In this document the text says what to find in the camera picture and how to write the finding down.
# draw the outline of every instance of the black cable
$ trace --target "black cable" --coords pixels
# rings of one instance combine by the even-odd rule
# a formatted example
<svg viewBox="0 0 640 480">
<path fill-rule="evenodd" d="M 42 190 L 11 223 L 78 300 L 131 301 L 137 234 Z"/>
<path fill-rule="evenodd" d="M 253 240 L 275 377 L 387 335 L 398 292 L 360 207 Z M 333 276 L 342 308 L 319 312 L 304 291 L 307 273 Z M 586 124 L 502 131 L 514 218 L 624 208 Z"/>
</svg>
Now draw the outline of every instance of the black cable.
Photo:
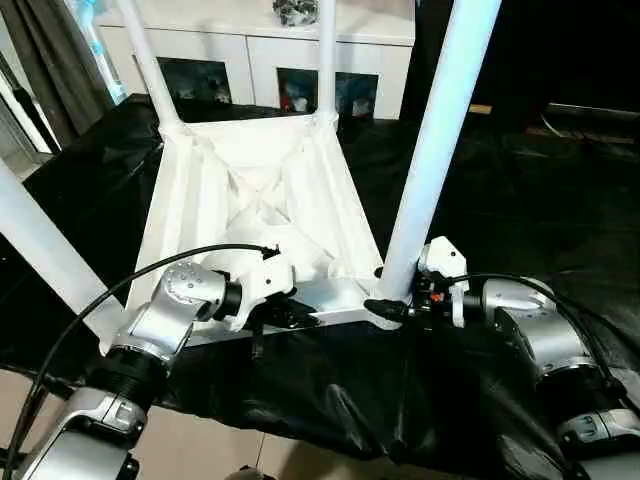
<svg viewBox="0 0 640 480">
<path fill-rule="evenodd" d="M 226 243 L 220 245 L 209 245 L 206 247 L 194 248 L 192 250 L 187 250 L 186 252 L 178 253 L 176 255 L 172 255 L 171 257 L 164 258 L 159 260 L 151 265 L 148 265 L 140 270 L 128 275 L 123 278 L 119 282 L 117 282 L 113 287 L 104 292 L 102 295 L 97 297 L 94 301 L 92 301 L 87 307 L 82 310 L 73 321 L 67 325 L 64 331 L 60 334 L 60 336 L 56 339 L 55 343 L 47 353 L 44 361 L 42 362 L 42 366 L 35 376 L 33 383 L 31 384 L 31 388 L 27 397 L 22 404 L 22 409 L 20 411 L 20 415 L 18 416 L 18 420 L 16 421 L 16 426 L 14 428 L 13 434 L 11 435 L 11 441 L 9 442 L 9 448 L 7 450 L 7 460 L 4 467 L 4 473 L 2 474 L 2 480 L 11 480 L 11 475 L 13 473 L 13 464 L 16 461 L 16 457 L 22 447 L 21 439 L 24 439 L 27 436 L 28 429 L 27 426 L 31 423 L 29 420 L 29 413 L 32 411 L 31 405 L 38 397 L 38 393 L 40 388 L 42 387 L 42 382 L 49 368 L 49 364 L 51 363 L 53 356 L 56 354 L 62 342 L 69 336 L 69 334 L 91 313 L 93 312 L 102 302 L 104 302 L 107 298 L 113 295 L 115 292 L 120 290 L 122 287 L 128 285 L 130 282 L 139 278 L 143 275 L 146 275 L 153 270 L 156 270 L 160 267 L 168 265 L 170 263 L 176 262 L 178 260 L 182 260 L 183 258 L 192 257 L 194 255 L 198 255 L 200 253 L 206 252 L 214 252 L 216 250 L 252 250 L 256 252 L 262 253 L 264 256 L 273 256 L 278 253 L 277 250 L 260 247 L 258 245 L 248 245 L 248 244 L 240 244 L 240 243 Z"/>
</svg>

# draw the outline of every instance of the white cabinet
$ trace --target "white cabinet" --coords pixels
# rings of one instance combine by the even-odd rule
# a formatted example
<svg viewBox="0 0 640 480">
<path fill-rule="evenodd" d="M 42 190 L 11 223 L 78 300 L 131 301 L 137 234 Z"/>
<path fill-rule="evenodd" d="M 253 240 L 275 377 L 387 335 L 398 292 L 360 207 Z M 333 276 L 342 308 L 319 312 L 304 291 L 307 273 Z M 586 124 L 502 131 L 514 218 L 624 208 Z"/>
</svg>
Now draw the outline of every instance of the white cabinet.
<svg viewBox="0 0 640 480">
<path fill-rule="evenodd" d="M 104 26 L 100 31 L 111 61 L 127 93 L 145 93 L 144 81 L 125 29 Z M 232 102 L 245 105 L 255 103 L 249 70 L 249 54 L 244 37 L 156 29 L 149 29 L 147 33 L 151 48 L 159 59 L 222 63 L 221 68 L 226 72 Z"/>
<path fill-rule="evenodd" d="M 216 88 L 226 82 L 236 104 L 313 108 L 317 25 L 283 27 L 271 0 L 137 2 L 172 95 L 197 96 L 207 82 Z M 343 111 L 398 118 L 415 40 L 413 12 L 414 0 L 337 0 L 336 97 Z M 119 12 L 97 20 L 127 93 L 144 92 Z M 177 68 L 187 68 L 187 80 L 168 78 Z M 304 102 L 283 98 L 291 95 Z"/>
</svg>

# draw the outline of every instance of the object on cabinet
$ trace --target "object on cabinet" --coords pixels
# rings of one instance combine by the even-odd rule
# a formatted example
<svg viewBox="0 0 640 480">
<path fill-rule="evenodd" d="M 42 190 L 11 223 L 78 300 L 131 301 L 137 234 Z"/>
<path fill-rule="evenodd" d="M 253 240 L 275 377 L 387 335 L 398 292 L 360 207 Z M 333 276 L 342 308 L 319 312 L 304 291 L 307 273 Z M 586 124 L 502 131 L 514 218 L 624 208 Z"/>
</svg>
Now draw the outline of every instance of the object on cabinet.
<svg viewBox="0 0 640 480">
<path fill-rule="evenodd" d="M 317 0 L 274 0 L 273 11 L 285 27 L 310 25 L 318 20 Z"/>
</svg>

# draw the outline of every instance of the cabinet door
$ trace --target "cabinet door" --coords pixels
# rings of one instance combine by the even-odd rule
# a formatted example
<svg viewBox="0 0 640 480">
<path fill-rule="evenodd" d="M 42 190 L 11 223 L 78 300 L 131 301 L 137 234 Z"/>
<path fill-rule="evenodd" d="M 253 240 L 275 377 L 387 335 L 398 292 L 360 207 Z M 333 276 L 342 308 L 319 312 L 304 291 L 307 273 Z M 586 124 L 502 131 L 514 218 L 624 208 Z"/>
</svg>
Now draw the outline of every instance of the cabinet door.
<svg viewBox="0 0 640 480">
<path fill-rule="evenodd" d="M 127 93 L 146 93 L 125 29 L 100 31 Z M 172 97 L 255 103 L 245 37 L 155 29 L 147 36 Z"/>
<path fill-rule="evenodd" d="M 248 37 L 247 44 L 256 105 L 312 110 L 318 42 Z M 411 48 L 344 42 L 336 48 L 337 109 L 367 116 L 371 101 L 375 118 L 398 118 Z"/>
</svg>

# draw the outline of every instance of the cable connector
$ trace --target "cable connector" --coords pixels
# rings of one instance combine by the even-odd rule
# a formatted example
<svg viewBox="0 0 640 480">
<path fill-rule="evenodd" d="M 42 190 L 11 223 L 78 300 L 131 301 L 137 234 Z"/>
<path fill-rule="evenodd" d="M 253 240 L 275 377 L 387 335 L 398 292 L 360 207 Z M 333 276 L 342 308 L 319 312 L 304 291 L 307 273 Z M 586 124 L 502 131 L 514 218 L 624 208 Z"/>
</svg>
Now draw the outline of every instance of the cable connector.
<svg viewBox="0 0 640 480">
<path fill-rule="evenodd" d="M 278 245 L 276 245 L 276 248 L 263 247 L 261 251 L 263 260 L 268 260 L 269 258 L 275 257 L 276 255 L 280 255 L 282 253 Z"/>
</svg>

